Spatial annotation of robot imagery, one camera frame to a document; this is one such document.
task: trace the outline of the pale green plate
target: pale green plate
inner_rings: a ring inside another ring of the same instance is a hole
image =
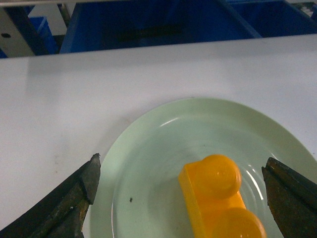
[[[109,150],[91,210],[92,238],[193,238],[177,176],[210,154],[233,159],[241,194],[282,238],[267,206],[261,167],[275,157],[313,181],[317,163],[286,129],[243,105],[218,99],[171,102],[132,123]]]

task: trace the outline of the yellow plastic block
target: yellow plastic block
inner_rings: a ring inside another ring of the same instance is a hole
[[[186,164],[178,176],[195,238],[265,238],[246,209],[238,166],[224,155]]]

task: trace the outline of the blue bin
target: blue bin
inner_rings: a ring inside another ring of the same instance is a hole
[[[26,12],[26,14],[29,15],[34,7],[35,7],[35,5],[30,5],[30,6],[24,6],[23,8],[24,8],[24,11]]]
[[[30,17],[31,23],[35,30],[44,41],[44,45],[48,52],[52,55],[57,52],[58,46],[49,28],[46,17]]]
[[[317,4],[313,5],[312,11],[313,11],[312,20],[314,22],[317,22]]]
[[[60,53],[259,37],[221,0],[78,3]]]
[[[6,54],[0,49],[0,59],[7,58]]]
[[[229,3],[262,37],[317,33],[317,23],[286,1]]]

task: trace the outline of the metal bar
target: metal bar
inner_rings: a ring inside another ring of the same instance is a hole
[[[9,58],[33,56],[32,49],[2,7],[0,7],[0,22],[0,48],[6,56]]]
[[[70,14],[67,8],[67,5],[65,3],[59,3],[57,4],[59,12],[64,20],[64,23],[66,27],[68,28],[69,22],[70,22]]]
[[[37,4],[58,4],[69,2],[98,2],[98,1],[115,1],[115,0],[0,0],[0,7],[4,6],[27,6]]]
[[[48,55],[49,52],[44,45],[28,15],[23,7],[5,7],[5,12],[11,18],[15,27],[21,33],[22,37],[36,56]]]

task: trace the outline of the white surface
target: white surface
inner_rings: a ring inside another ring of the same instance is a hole
[[[316,158],[316,65],[317,35],[0,60],[0,229],[176,99],[243,103]]]

